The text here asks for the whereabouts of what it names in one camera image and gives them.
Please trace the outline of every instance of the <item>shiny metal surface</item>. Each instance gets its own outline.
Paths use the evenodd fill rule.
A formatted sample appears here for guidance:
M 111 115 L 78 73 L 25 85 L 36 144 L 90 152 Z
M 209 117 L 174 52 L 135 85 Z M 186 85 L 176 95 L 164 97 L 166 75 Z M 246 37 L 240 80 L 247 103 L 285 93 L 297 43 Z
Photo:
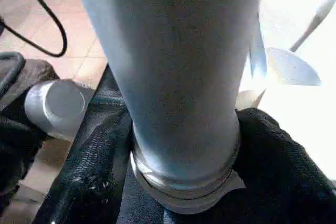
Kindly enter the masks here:
M 259 0 L 83 3 L 132 116 L 141 172 L 176 190 L 226 174 Z

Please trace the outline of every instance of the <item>metal pipe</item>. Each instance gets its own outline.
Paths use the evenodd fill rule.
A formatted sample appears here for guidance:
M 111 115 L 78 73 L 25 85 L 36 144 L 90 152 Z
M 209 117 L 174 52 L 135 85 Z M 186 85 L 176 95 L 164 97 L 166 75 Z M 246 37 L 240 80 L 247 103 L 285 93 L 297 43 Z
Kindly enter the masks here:
M 83 3 L 133 119 L 139 182 L 165 202 L 209 199 L 237 154 L 234 108 L 259 0 Z

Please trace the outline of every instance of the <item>floor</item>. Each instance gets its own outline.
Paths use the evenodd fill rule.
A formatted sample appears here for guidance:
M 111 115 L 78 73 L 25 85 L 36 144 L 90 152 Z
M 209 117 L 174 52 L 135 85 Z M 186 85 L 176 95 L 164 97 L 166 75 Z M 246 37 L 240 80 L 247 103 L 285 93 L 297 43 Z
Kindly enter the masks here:
M 69 46 L 66 54 L 62 58 L 44 55 L 7 31 L 0 37 L 0 52 L 18 51 L 26 59 L 46 60 L 62 79 L 73 79 L 96 88 L 107 61 L 81 0 L 45 2 L 67 32 Z M 0 16 L 7 25 L 47 50 L 61 50 L 60 32 L 36 0 L 0 0 Z M 46 141 L 22 185 L 46 194 L 70 147 L 71 143 L 67 141 Z M 37 203 L 13 200 L 0 223 L 30 223 L 38 207 Z
M 45 0 L 62 22 L 68 50 L 52 58 L 7 31 L 0 38 L 0 51 L 19 51 L 27 59 L 50 62 L 61 78 L 74 79 L 95 88 L 106 66 L 99 39 L 81 0 Z M 28 39 L 52 52 L 60 52 L 62 40 L 53 20 L 36 0 L 0 0 L 0 16 Z

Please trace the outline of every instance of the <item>black fabric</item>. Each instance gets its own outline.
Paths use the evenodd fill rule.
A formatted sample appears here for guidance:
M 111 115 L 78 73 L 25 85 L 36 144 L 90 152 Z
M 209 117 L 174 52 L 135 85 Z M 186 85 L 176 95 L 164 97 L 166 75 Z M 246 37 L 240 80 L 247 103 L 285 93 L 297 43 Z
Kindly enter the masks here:
M 109 69 L 33 223 L 114 223 L 131 149 L 131 118 Z
M 178 215 L 149 196 L 129 169 L 117 223 L 336 223 L 335 188 L 304 148 L 263 111 L 237 114 L 242 145 L 233 168 L 247 189 L 203 213 Z
M 131 120 L 116 89 L 107 69 L 34 223 L 336 223 L 334 186 L 304 148 L 257 109 L 237 111 L 242 145 L 233 169 L 247 189 L 196 215 L 164 209 L 130 168 L 124 181 Z

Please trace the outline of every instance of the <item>white surface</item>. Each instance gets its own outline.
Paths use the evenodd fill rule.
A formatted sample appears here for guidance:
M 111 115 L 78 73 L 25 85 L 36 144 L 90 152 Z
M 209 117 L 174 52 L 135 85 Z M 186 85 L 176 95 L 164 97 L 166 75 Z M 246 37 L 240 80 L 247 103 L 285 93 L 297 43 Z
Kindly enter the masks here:
M 305 147 L 331 179 L 336 179 L 336 90 L 324 87 L 277 86 L 266 90 L 259 108 Z
M 325 20 L 298 48 L 296 54 L 318 73 L 323 85 L 336 80 L 336 5 Z
M 261 0 L 260 23 L 265 47 L 289 49 L 326 0 Z

